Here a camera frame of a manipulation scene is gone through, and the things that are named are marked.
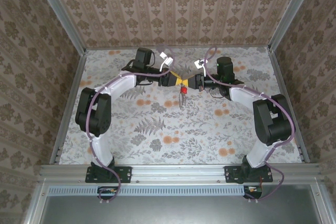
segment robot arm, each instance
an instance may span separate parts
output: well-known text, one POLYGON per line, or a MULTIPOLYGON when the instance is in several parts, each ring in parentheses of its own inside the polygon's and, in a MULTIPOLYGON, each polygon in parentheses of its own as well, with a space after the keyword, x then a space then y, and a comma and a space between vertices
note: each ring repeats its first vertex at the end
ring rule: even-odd
MULTIPOLYGON (((199 62, 195 62, 196 66, 198 65, 197 68, 203 66, 199 62)), ((220 57, 217 59, 217 74, 213 74, 212 77, 228 84, 237 85, 243 83, 235 79, 233 63, 229 57, 220 57)), ((270 101, 244 89, 243 86, 222 86, 203 74, 197 74, 188 78, 187 85, 200 91, 205 88, 218 88, 223 97, 238 102, 253 111, 255 130, 259 141, 256 141, 251 151, 243 159, 243 164, 245 163, 247 170, 263 167, 272 149, 279 142, 288 139, 291 134, 290 123, 283 112, 270 101)), ((275 95, 272 99, 278 102, 290 114, 286 98, 283 95, 275 95)))
MULTIPOLYGON (((92 138, 92 146, 98 159, 104 166, 113 166, 114 158, 113 154, 110 152, 110 146, 108 141, 104 139, 106 137, 105 132, 108 130, 111 124, 111 103, 113 103, 119 96, 125 93, 127 90, 134 88, 139 85, 142 81, 153 82, 156 81, 160 86, 174 86, 178 82, 178 76, 169 72, 161 77, 153 76, 136 76, 130 74, 127 76, 122 76, 123 73, 150 73, 158 74, 161 73, 159 69, 148 67, 152 51, 146 48, 139 48, 136 53, 134 60, 131 60, 126 67, 122 69, 119 73, 120 78, 116 80, 112 85, 100 86, 94 89, 84 88, 79 98, 79 104, 76 112, 75 121, 79 124, 82 131, 86 131, 86 120, 89 110, 89 105, 92 101, 93 96, 103 88, 103 91, 97 96, 94 106, 92 108, 90 119, 89 119, 89 132, 94 135, 92 138)), ((164 63, 169 65, 171 63, 171 58, 163 55, 164 63)))
MULTIPOLYGON (((151 54, 149 49, 139 48, 134 60, 130 61, 122 71, 133 73, 161 73, 160 69, 149 67, 151 54)), ((242 84, 243 82, 235 79, 233 64, 229 57, 217 59, 217 74, 212 75, 216 80, 229 84, 242 84)), ((110 152, 108 141, 104 140, 104 133, 108 130, 111 123, 111 103, 127 90, 137 86, 142 81, 158 82, 159 86, 169 87, 177 84, 184 84, 200 91, 205 88, 219 88, 221 95, 229 100, 238 102, 248 107, 254 112, 255 129, 259 141, 256 141, 250 153, 243 159, 241 171, 243 177, 249 177, 252 171, 257 168, 265 167, 268 154, 280 141, 286 140, 291 134, 290 124, 283 113, 268 100, 261 99, 260 96, 251 93, 241 87, 227 87, 215 83, 204 74, 196 74, 182 80, 177 74, 169 72, 161 77, 145 77, 129 75, 120 78, 112 86, 105 88, 97 97, 95 104, 97 108, 92 110, 89 120, 89 132, 94 135, 93 148, 97 157, 103 165, 114 164, 113 155, 110 152)), ((95 89, 83 89, 78 109, 76 113, 76 123, 80 125, 82 131, 86 131, 86 119, 89 104, 95 93, 102 87, 95 89)), ((283 95, 272 97, 282 107, 289 112, 288 104, 283 95)))

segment table surface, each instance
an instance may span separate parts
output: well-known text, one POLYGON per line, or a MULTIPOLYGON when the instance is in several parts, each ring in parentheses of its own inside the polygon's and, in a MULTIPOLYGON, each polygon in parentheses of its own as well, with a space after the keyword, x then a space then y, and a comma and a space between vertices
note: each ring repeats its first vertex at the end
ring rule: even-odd
MULTIPOLYGON (((204 57, 207 48, 173 49, 174 71, 186 79, 202 70, 194 61, 204 57)), ((156 63, 162 62, 154 50, 156 63)), ((60 164, 89 164, 92 153, 85 133, 75 123, 78 100, 83 88, 94 88, 115 77, 134 59, 136 49, 87 51, 76 103, 72 112, 60 164)), ((216 58, 229 56, 236 78, 268 95, 279 87, 266 47, 219 48, 208 68, 216 73, 216 58)), ((258 140, 253 113, 239 103, 214 99, 209 90, 188 88, 186 104, 179 106, 180 86, 138 86, 112 104, 112 123, 107 131, 111 152, 120 165, 131 164, 228 164, 241 163, 258 140)), ((213 96, 220 96, 212 90, 213 96)), ((292 141, 274 152, 271 163, 300 163, 292 141)))

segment wall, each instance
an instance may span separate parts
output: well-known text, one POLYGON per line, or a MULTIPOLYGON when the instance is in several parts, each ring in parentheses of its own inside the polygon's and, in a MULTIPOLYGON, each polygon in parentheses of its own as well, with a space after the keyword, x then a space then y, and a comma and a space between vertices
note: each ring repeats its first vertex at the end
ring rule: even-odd
POLYGON ((46 0, 0 0, 0 223, 29 206, 78 59, 46 0))
POLYGON ((304 0, 276 55, 312 162, 336 206, 336 0, 304 0))
POLYGON ((290 0, 61 0, 87 48, 266 45, 290 0))

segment cable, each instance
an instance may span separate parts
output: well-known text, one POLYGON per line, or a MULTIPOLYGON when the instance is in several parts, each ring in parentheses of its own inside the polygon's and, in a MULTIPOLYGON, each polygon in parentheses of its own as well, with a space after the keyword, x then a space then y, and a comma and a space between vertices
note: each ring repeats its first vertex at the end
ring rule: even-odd
POLYGON ((243 85, 232 85, 232 84, 228 84, 228 83, 223 83, 223 82, 217 81, 215 78, 213 78, 213 77, 211 76, 211 74, 209 73, 209 71, 208 71, 208 68, 207 68, 207 66, 206 66, 206 62, 207 62, 207 60, 210 60, 211 58, 213 58, 213 57, 215 56, 216 52, 217 52, 217 47, 216 47, 216 46, 212 46, 212 47, 210 47, 210 48, 208 49, 208 51, 206 52, 206 54, 205 54, 205 56, 204 56, 204 68, 205 68, 205 72, 206 72, 206 74, 209 76, 210 79, 212 79, 214 82, 216 82, 216 83, 218 83, 218 84, 220 84, 220 85, 224 85, 224 86, 228 86, 228 87, 239 87, 239 88, 242 88, 242 89, 246 89, 246 90, 248 90, 248 91, 250 91, 250 92, 252 92, 252 93, 254 93, 254 94, 256 94, 256 95, 259 95, 259 96, 261 96, 261 97, 266 98, 267 100, 269 100, 270 102, 272 102, 275 106, 277 106, 277 107, 284 113, 284 115, 286 116, 286 118, 287 118, 288 121, 289 121, 290 128, 291 128, 291 134, 290 134, 290 136, 288 137, 287 140, 285 140, 285 141, 283 141, 283 142, 280 142, 280 143, 274 145, 273 148, 271 149, 271 151, 270 151, 270 152, 267 154, 267 156, 265 157, 265 164, 266 164, 268 167, 270 167, 271 169, 273 169, 273 170, 279 172, 279 173, 282 175, 282 179, 281 179, 280 183, 276 186, 276 188, 275 188, 272 192, 270 192, 268 195, 266 195, 266 196, 264 196, 264 197, 262 197, 262 198, 260 198, 260 199, 258 199, 258 200, 266 199, 266 198, 268 198, 270 195, 272 195, 273 193, 275 193, 276 190, 279 189, 279 187, 281 186, 282 182, 284 182, 283 180, 285 179, 285 175, 283 174, 283 172, 281 172, 280 170, 278 170, 278 169, 276 169, 276 168, 270 166, 266 161, 267 161, 267 160, 269 159, 269 157, 273 154, 273 152, 275 151, 275 149, 276 149, 277 147, 282 146, 282 145, 284 145, 284 144, 288 144, 288 143, 294 138, 294 136, 295 136, 295 127, 294 127, 293 120, 292 120, 292 118, 290 117, 289 113, 288 113, 288 112, 287 112, 287 111, 286 111, 286 110, 285 110, 279 103, 277 103, 275 100, 273 100, 271 97, 265 95, 264 93, 260 93, 259 91, 256 91, 256 90, 254 90, 254 89, 251 89, 251 88, 249 88, 249 87, 247 87, 247 86, 243 86, 243 85), (215 50, 213 51, 212 55, 208 58, 208 55, 209 55, 210 51, 211 51, 213 48, 215 48, 215 50))
POLYGON ((152 51, 152 53, 153 53, 153 55, 154 55, 154 63, 153 64, 151 64, 149 67, 151 68, 151 67, 153 67, 154 66, 154 64, 155 64, 155 53, 152 51))
POLYGON ((260 201, 260 200, 267 199, 267 198, 270 197, 272 194, 274 194, 274 193, 280 188, 280 186, 282 185, 282 183, 283 183, 284 180, 285 180, 285 175, 283 174, 282 171, 280 171, 279 169, 276 169, 275 167, 271 166, 271 165, 268 164, 267 162, 266 162, 266 165, 267 165, 269 168, 271 168, 272 170, 275 170, 275 171, 277 171, 278 173, 280 173, 280 174, 281 174, 281 180, 280 180, 279 184, 273 189, 273 191, 271 191, 268 195, 265 195, 265 196, 263 196, 263 197, 261 197, 261 198, 259 198, 259 199, 256 199, 256 198, 253 197, 252 195, 245 193, 246 196, 250 197, 251 199, 254 199, 256 202, 258 202, 258 201, 260 201))
POLYGON ((216 99, 224 98, 224 96, 222 96, 222 97, 214 97, 214 96, 211 94, 211 92, 210 92, 210 90, 213 90, 213 89, 215 89, 215 88, 210 88, 210 89, 209 89, 209 94, 211 95, 212 98, 216 98, 216 99))
MULTIPOLYGON (((174 63, 175 63, 175 53, 174 51, 168 47, 167 45, 163 45, 164 47, 166 47, 170 52, 171 52, 171 57, 173 58, 173 62, 172 64, 170 65, 170 67, 168 68, 167 71, 163 72, 163 73, 158 73, 158 74, 149 74, 149 73, 123 73, 123 74, 120 74, 118 75, 117 77, 115 77, 113 80, 109 81, 105 86, 103 86, 101 89, 99 89, 95 95, 93 96, 91 102, 90 102, 90 105, 89 105, 89 108, 88 108, 88 114, 87 114, 87 117, 86 117, 86 125, 85 125, 85 128, 86 128, 86 135, 88 136, 89 140, 90 140, 90 148, 91 148, 91 151, 92 151, 92 154, 93 154, 93 157, 95 158, 95 160, 97 161, 97 163, 103 167, 104 169, 110 171, 118 180, 118 189, 117 191, 115 192, 115 194, 109 199, 109 201, 112 201, 115 199, 115 197, 117 196, 117 194, 119 193, 120 191, 120 187, 121 187, 121 180, 120 180, 120 177, 118 176, 118 174, 108 168, 106 165, 102 164, 102 162, 97 158, 97 155, 93 149, 93 143, 92 143, 92 140, 93 140, 93 137, 91 136, 90 132, 89 132, 89 121, 90 121, 90 115, 91 115, 91 111, 92 111, 92 107, 95 103, 95 100, 97 99, 98 95, 105 89, 108 89, 113 83, 115 83, 117 80, 123 78, 123 77, 126 77, 126 76, 133 76, 133 75, 136 75, 136 76, 147 76, 147 77, 161 77, 161 76, 164 76, 166 75, 167 73, 169 73, 171 71, 171 69, 174 67, 174 63)), ((101 202, 103 202, 104 200, 100 197, 100 195, 98 196, 99 199, 101 200, 101 202)))
POLYGON ((267 100, 269 100, 270 102, 272 102, 275 106, 277 106, 277 107, 284 113, 284 115, 286 116, 286 118, 287 118, 288 121, 289 121, 289 124, 290 124, 290 127, 291 127, 291 135, 288 137, 287 140, 285 140, 285 141, 283 141, 283 142, 280 142, 280 143, 276 144, 276 145, 272 148, 272 150, 268 153, 268 155, 267 155, 266 158, 265 158, 265 161, 267 161, 267 160, 269 159, 269 157, 273 154, 274 150, 275 150, 277 147, 289 143, 289 142, 294 138, 294 136, 295 136, 295 127, 294 127, 293 120, 292 120, 292 118, 290 117, 289 113, 288 113, 288 112, 287 112, 287 111, 286 111, 286 110, 285 110, 279 103, 277 103, 275 100, 273 100, 271 97, 265 95, 264 93, 260 93, 259 91, 256 91, 256 90, 254 90, 254 89, 251 89, 251 88, 249 88, 249 87, 247 87, 247 86, 243 86, 243 85, 233 85, 233 84, 223 83, 223 82, 217 81, 215 78, 213 78, 213 77, 211 76, 211 74, 209 73, 209 70, 208 70, 208 68, 207 68, 206 60, 210 60, 211 58, 213 58, 213 57, 215 56, 216 52, 217 52, 217 47, 216 47, 216 46, 212 46, 212 47, 210 47, 210 48, 208 49, 208 51, 206 52, 205 57, 204 57, 204 68, 205 68, 206 74, 209 76, 210 79, 212 79, 214 82, 216 82, 216 83, 218 83, 218 84, 220 84, 220 85, 224 85, 224 86, 228 86, 228 87, 238 87, 238 88, 246 89, 246 90, 248 90, 248 91, 250 91, 250 92, 252 92, 252 93, 254 93, 254 94, 258 95, 258 96, 261 96, 261 97, 266 98, 267 100), (214 51, 213 54, 208 58, 207 56, 208 56, 210 50, 212 50, 213 48, 215 48, 215 51, 214 51))
POLYGON ((128 67, 132 62, 135 62, 135 60, 134 60, 134 59, 133 59, 133 60, 130 60, 130 61, 127 63, 126 67, 128 67))

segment metal profile bar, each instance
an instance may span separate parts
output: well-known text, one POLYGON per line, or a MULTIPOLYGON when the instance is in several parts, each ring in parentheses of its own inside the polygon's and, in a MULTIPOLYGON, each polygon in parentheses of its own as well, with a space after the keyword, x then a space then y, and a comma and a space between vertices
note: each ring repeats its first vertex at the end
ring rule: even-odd
POLYGON ((71 22, 66 9, 63 7, 60 0, 47 0, 49 5, 54 10, 58 20, 61 22, 62 27, 67 32, 72 44, 78 51, 79 55, 83 56, 85 53, 85 43, 82 41, 75 26, 71 22))
POLYGON ((299 124, 298 124, 298 120, 296 119, 292 103, 290 102, 289 94, 287 92, 285 81, 283 80, 283 77, 282 77, 282 74, 281 74, 280 66, 279 66, 277 57, 275 55, 275 51, 273 49, 269 49, 268 53, 269 53, 269 58, 271 60, 273 69, 274 69, 275 77, 276 77, 278 85, 279 85, 280 93, 283 94, 286 97, 290 113, 292 114, 292 117, 293 117, 293 121, 294 121, 295 128, 296 128, 295 140, 297 141, 297 143, 301 147, 301 151, 302 151, 304 161, 306 163, 309 163, 310 159, 309 159, 309 156, 308 156, 308 152, 307 152, 306 146, 304 145, 304 141, 303 141, 303 138, 302 138, 300 127, 299 127, 299 124))
MULTIPOLYGON (((236 185, 226 183, 223 165, 146 165, 132 166, 132 182, 128 185, 236 185)), ((314 184, 321 181, 319 166, 317 164, 273 164, 275 168, 285 174, 284 184, 314 184)), ((40 171, 38 183, 49 185, 88 185, 85 183, 87 165, 44 165, 40 171)), ((274 182, 278 184, 281 176, 273 173, 274 182)), ((101 186, 115 186, 106 183, 101 186)))
POLYGON ((49 186, 46 184, 36 186, 24 224, 40 223, 44 206, 47 200, 48 188, 49 186))
POLYGON ((269 42, 269 46, 272 50, 275 51, 277 49, 290 23, 293 21, 296 13, 298 12, 302 2, 303 0, 291 0, 289 2, 282 19, 269 42))
POLYGON ((67 105, 65 106, 62 121, 61 121, 59 130, 58 130, 58 133, 57 133, 57 136, 56 136, 54 149, 53 149, 52 154, 51 154, 51 158, 50 158, 50 162, 49 162, 50 164, 55 163, 59 148, 63 145, 63 143, 65 141, 65 138, 66 138, 66 135, 67 135, 67 132, 68 132, 68 127, 69 127, 70 120, 71 120, 73 107, 74 107, 75 101, 76 101, 76 96, 77 96, 77 91, 78 91, 78 88, 79 88, 80 80, 81 80, 82 74, 84 72, 85 62, 86 62, 86 56, 83 56, 83 57, 79 58, 79 62, 78 62, 76 74, 75 74, 75 77, 74 77, 74 81, 72 82, 72 86, 71 86, 71 89, 70 89, 67 105))
POLYGON ((331 206, 331 201, 325 185, 316 182, 314 185, 311 185, 311 191, 322 223, 336 223, 335 212, 331 206))

